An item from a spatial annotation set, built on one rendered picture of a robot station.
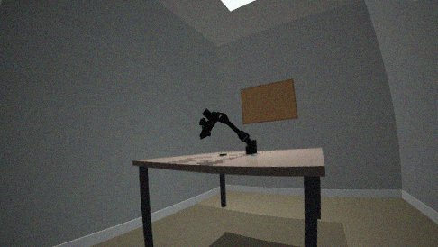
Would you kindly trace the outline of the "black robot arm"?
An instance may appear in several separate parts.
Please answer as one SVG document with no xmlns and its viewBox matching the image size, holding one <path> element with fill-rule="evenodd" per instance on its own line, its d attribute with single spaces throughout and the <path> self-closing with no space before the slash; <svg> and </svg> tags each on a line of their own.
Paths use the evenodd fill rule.
<svg viewBox="0 0 438 247">
<path fill-rule="evenodd" d="M 231 129 L 233 129 L 233 130 L 238 134 L 238 137 L 239 137 L 239 139 L 240 139 L 242 142 L 246 142 L 248 145 L 252 142 L 252 140 L 250 139 L 250 135 L 247 134 L 247 133 L 244 132 L 244 131 L 240 131 L 235 125 L 233 125 L 233 124 L 229 121 L 229 119 L 228 119 L 228 117 L 227 117 L 226 114 L 224 114 L 224 113 L 219 113 L 219 112 L 212 112 L 212 113 L 211 113 L 211 112 L 206 108 L 206 110 L 202 113 L 202 115 L 205 116 L 208 120 L 213 121 L 215 124 L 216 124 L 217 121 L 218 121 L 218 122 L 221 122 L 221 123 L 223 123 L 223 124 L 227 124 Z M 219 118 L 220 115 L 221 115 L 221 117 Z M 200 120 L 199 125 L 202 125 L 202 122 L 206 122 L 206 123 L 208 123 L 208 122 L 205 120 L 205 118 L 202 118 L 202 119 Z M 202 125 L 202 126 L 204 126 L 204 125 Z M 248 136 L 247 136 L 247 135 L 248 135 Z"/>
</svg>

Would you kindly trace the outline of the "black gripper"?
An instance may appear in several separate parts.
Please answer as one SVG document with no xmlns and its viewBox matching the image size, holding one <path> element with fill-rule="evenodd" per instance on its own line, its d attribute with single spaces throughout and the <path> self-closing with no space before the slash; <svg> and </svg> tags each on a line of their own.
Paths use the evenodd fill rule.
<svg viewBox="0 0 438 247">
<path fill-rule="evenodd" d="M 206 136 L 211 135 L 211 131 L 212 131 L 212 128 L 214 127 L 215 123 L 213 121 L 209 120 L 208 123 L 202 122 L 202 125 L 204 125 L 204 127 L 202 126 L 202 132 L 199 135 L 199 137 L 201 137 L 200 140 L 204 139 Z"/>
</svg>

